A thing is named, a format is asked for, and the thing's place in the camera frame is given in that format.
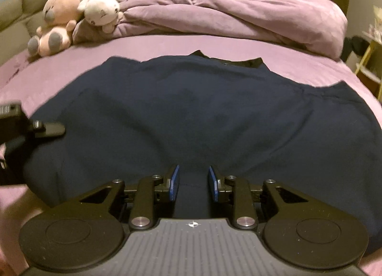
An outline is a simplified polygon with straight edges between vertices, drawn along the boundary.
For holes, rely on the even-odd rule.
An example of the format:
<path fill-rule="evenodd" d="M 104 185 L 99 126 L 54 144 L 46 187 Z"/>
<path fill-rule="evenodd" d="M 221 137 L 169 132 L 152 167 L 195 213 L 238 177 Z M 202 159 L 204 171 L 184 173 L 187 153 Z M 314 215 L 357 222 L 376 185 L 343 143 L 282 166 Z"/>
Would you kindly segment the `pink plush bear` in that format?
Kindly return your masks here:
<path fill-rule="evenodd" d="M 30 56 L 52 56 L 72 45 L 72 34 L 82 17 L 80 0 L 47 0 L 43 8 L 44 26 L 27 44 Z"/>

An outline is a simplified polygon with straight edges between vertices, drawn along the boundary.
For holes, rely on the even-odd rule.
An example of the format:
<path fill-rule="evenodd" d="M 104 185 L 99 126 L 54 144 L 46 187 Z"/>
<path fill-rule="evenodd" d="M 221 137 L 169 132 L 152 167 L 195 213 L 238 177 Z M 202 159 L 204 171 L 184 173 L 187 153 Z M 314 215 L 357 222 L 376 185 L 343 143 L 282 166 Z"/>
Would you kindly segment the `wrapped flower bouquet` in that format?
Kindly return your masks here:
<path fill-rule="evenodd" d="M 381 41 L 382 8 L 374 5 L 373 11 L 374 11 L 374 23 L 369 25 L 368 32 L 375 39 Z"/>

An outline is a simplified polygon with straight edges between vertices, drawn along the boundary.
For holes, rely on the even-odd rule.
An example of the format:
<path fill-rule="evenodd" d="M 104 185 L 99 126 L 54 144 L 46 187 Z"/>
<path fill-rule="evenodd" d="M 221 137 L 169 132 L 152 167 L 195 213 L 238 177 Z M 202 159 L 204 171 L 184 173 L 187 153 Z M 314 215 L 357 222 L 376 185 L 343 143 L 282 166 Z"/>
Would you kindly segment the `olive green headboard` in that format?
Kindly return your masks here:
<path fill-rule="evenodd" d="M 27 48 L 36 29 L 44 24 L 47 0 L 4 0 L 1 2 L 1 64 Z"/>

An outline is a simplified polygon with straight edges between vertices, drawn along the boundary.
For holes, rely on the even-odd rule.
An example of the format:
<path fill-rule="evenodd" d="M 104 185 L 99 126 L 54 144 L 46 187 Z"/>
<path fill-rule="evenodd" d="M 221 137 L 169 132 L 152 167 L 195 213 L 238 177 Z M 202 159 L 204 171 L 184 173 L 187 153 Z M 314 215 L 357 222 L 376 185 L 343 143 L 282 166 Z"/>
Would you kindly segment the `purple duvet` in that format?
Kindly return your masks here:
<path fill-rule="evenodd" d="M 347 18 L 330 0 L 122 0 L 122 19 L 106 34 L 86 20 L 73 43 L 144 34 L 187 33 L 274 42 L 338 60 Z"/>

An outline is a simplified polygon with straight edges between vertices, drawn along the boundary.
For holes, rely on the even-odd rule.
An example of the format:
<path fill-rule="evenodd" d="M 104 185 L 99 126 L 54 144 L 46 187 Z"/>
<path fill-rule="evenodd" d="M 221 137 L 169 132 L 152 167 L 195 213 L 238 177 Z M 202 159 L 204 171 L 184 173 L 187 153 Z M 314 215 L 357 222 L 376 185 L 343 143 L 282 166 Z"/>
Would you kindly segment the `black bag on floor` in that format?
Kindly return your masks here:
<path fill-rule="evenodd" d="M 369 46 L 369 41 L 361 36 L 345 37 L 340 59 L 346 62 L 352 52 L 357 56 L 363 56 Z"/>

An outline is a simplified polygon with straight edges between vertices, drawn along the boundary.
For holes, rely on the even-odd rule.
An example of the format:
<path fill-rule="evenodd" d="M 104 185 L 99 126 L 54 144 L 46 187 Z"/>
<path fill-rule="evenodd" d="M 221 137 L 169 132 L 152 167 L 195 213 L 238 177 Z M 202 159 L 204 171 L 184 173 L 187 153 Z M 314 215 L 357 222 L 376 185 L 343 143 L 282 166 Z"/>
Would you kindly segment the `yellow side table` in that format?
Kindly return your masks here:
<path fill-rule="evenodd" d="M 361 60 L 356 63 L 355 75 L 364 86 L 381 102 L 381 39 L 363 31 L 370 43 Z"/>

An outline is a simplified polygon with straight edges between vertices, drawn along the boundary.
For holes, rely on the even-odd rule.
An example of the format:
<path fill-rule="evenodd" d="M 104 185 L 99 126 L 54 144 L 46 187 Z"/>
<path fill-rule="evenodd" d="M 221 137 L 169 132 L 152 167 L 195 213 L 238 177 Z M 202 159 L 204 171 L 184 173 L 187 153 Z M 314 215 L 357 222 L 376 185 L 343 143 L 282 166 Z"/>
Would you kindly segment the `white plush toy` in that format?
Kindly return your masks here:
<path fill-rule="evenodd" d="M 121 0 L 80 0 L 78 11 L 84 14 L 86 22 L 101 27 L 106 34 L 111 34 L 122 18 Z"/>

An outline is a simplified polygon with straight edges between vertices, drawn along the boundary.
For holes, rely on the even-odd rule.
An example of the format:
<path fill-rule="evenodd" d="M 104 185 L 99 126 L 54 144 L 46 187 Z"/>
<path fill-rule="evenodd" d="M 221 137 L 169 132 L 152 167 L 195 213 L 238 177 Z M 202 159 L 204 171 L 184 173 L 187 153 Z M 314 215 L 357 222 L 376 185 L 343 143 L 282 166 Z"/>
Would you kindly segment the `dark navy zip jacket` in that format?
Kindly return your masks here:
<path fill-rule="evenodd" d="M 63 138 L 35 148 L 28 187 L 49 206 L 114 179 L 180 167 L 180 218 L 208 217 L 207 172 L 273 178 L 354 215 L 381 248 L 381 127 L 346 82 L 313 87 L 266 65 L 196 55 L 109 58 L 64 87 L 34 118 Z"/>

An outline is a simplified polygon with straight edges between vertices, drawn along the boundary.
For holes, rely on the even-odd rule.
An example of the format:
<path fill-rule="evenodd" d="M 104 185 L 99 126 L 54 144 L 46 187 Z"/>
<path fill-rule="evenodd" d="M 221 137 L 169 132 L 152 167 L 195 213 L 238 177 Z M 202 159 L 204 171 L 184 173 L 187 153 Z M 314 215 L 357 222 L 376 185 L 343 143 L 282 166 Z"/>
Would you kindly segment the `purple bed sheet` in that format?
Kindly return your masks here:
<path fill-rule="evenodd" d="M 264 64 L 284 78 L 313 87 L 346 82 L 370 107 L 381 127 L 381 104 L 343 62 L 279 44 L 212 36 L 139 36 L 72 47 L 15 73 L 1 89 L 1 103 L 20 101 L 26 114 L 35 119 L 34 113 L 59 91 L 109 58 L 146 62 L 189 55 L 248 68 Z M 1 191 L 1 257 L 6 274 L 27 268 L 18 244 L 19 231 L 48 206 L 27 184 Z"/>

